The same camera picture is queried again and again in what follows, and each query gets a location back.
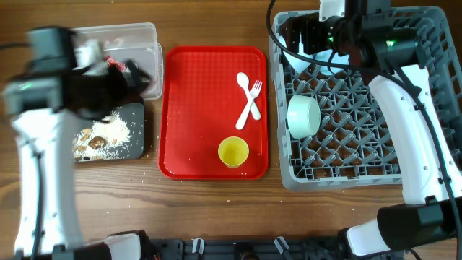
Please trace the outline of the rice and nut leftovers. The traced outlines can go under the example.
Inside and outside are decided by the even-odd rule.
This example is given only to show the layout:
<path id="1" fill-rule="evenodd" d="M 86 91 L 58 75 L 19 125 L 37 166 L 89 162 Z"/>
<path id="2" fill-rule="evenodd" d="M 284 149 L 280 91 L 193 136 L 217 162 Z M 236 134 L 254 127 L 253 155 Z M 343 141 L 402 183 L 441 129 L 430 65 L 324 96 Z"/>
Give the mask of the rice and nut leftovers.
<path id="1" fill-rule="evenodd" d="M 76 162 L 120 159 L 127 147 L 131 131 L 119 112 L 104 117 L 104 122 L 91 121 L 91 126 L 78 130 L 73 140 Z"/>

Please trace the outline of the mint green bowl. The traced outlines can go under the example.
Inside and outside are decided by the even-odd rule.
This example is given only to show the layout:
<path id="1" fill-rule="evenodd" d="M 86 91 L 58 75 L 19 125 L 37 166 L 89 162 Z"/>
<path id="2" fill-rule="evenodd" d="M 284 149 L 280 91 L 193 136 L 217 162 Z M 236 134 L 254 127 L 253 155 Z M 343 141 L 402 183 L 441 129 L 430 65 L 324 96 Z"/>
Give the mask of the mint green bowl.
<path id="1" fill-rule="evenodd" d="M 287 109 L 287 125 L 294 139 L 316 135 L 321 125 L 321 110 L 316 99 L 294 95 Z"/>

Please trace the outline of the white plastic fork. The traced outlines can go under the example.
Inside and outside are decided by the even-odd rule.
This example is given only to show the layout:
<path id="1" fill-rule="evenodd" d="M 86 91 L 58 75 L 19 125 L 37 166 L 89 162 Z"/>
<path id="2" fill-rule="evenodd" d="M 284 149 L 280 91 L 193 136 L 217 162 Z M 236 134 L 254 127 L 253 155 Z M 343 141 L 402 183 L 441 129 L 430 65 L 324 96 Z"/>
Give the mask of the white plastic fork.
<path id="1" fill-rule="evenodd" d="M 242 113 L 240 114 L 239 119 L 237 120 L 237 123 L 235 124 L 235 128 L 237 130 L 242 130 L 245 126 L 246 120 L 248 118 L 248 114 L 250 113 L 250 107 L 253 103 L 253 101 L 259 96 L 262 88 L 262 81 L 257 80 L 254 85 L 250 89 L 250 97 L 247 97 L 247 104 L 244 107 Z"/>

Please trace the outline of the white plastic spoon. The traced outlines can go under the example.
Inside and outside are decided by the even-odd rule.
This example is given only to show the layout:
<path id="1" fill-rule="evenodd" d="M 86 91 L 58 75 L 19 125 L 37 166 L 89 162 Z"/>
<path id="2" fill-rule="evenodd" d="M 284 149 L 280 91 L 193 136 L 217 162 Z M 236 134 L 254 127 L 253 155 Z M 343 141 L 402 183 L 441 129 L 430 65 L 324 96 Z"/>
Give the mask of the white plastic spoon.
<path id="1" fill-rule="evenodd" d="M 249 90 L 249 78 L 248 76 L 243 73 L 243 72 L 239 72 L 237 74 L 237 83 L 239 84 L 239 86 L 244 90 L 245 92 L 245 95 L 247 98 L 250 97 L 250 90 Z M 252 103 L 251 107 L 250 107 L 250 111 L 252 113 L 252 117 L 258 121 L 261 119 L 261 114 L 260 114 L 260 111 L 257 107 L 257 105 L 255 103 Z"/>

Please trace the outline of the yellow cup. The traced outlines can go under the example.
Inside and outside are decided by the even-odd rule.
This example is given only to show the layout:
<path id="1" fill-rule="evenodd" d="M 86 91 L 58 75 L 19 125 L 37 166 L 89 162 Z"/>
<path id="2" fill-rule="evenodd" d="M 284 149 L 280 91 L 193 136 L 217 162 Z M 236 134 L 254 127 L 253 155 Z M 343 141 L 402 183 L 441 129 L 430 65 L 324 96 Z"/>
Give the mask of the yellow cup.
<path id="1" fill-rule="evenodd" d="M 239 168 L 248 159 L 249 153 L 247 142 L 238 136 L 223 139 L 218 146 L 219 158 L 229 168 Z"/>

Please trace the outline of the light blue plate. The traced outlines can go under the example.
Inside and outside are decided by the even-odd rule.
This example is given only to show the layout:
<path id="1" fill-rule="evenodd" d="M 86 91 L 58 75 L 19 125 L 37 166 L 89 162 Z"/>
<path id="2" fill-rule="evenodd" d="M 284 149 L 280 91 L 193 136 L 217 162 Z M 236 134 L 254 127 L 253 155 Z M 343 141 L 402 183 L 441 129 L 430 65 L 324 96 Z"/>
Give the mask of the light blue plate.
<path id="1" fill-rule="evenodd" d="M 323 62 L 330 61 L 331 63 L 334 63 L 334 64 L 349 65 L 349 55 L 340 56 L 338 53 L 335 53 L 332 59 L 330 59 L 333 52 L 334 52 L 333 50 L 322 51 L 322 52 L 315 54 L 314 58 L 318 61 L 323 61 Z M 330 68 L 328 68 L 327 66 L 321 66 L 320 68 L 320 73 L 325 76 L 331 76 L 333 74 L 338 74 L 339 72 L 342 72 L 342 71 L 343 71 L 342 68 L 337 68 L 333 66 L 331 66 Z"/>

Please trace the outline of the light blue small bowl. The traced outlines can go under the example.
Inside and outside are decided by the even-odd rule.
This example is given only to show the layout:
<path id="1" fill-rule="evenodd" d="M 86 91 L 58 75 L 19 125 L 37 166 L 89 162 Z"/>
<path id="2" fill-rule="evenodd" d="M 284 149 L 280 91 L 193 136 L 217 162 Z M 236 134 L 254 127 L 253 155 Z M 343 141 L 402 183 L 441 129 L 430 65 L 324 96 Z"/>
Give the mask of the light blue small bowl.
<path id="1" fill-rule="evenodd" d="M 309 65 L 311 65 L 310 62 L 303 61 L 301 59 L 295 58 L 294 56 L 289 55 L 287 52 L 284 51 L 284 55 L 286 56 L 286 59 L 288 60 L 290 66 L 298 73 L 301 74 L 303 73 Z M 303 51 L 303 44 L 302 42 L 299 42 L 299 52 L 298 55 L 304 56 L 305 58 L 312 59 L 312 55 L 308 55 L 304 53 Z"/>

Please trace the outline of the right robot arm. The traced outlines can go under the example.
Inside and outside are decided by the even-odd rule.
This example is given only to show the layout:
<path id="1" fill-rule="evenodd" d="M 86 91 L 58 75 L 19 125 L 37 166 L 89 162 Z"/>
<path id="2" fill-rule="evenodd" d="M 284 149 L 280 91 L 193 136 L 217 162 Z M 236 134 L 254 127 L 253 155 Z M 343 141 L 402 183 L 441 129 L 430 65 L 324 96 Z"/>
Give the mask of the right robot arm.
<path id="1" fill-rule="evenodd" d="M 271 39 L 301 61 L 331 51 L 347 56 L 387 123 L 401 170 L 403 204 L 339 233 L 339 254 L 357 259 L 461 237 L 461 172 L 430 92 L 427 57 L 416 30 L 393 25 L 389 1 L 321 2 L 317 14 L 288 19 Z"/>

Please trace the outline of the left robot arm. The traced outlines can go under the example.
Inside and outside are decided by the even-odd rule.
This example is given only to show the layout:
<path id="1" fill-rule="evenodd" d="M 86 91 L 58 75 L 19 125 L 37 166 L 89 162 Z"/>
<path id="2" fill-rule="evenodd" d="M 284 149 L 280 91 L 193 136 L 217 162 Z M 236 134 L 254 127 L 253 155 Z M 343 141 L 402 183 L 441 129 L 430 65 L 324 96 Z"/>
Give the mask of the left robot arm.
<path id="1" fill-rule="evenodd" d="M 15 259 L 155 259 L 143 230 L 84 241 L 74 190 L 74 127 L 82 119 L 104 121 L 137 98 L 151 77 L 133 61 L 122 72 L 107 63 L 98 44 L 86 66 L 77 62 L 76 33 L 65 27 L 28 32 L 33 58 L 3 93 L 5 113 L 16 133 L 21 214 Z"/>

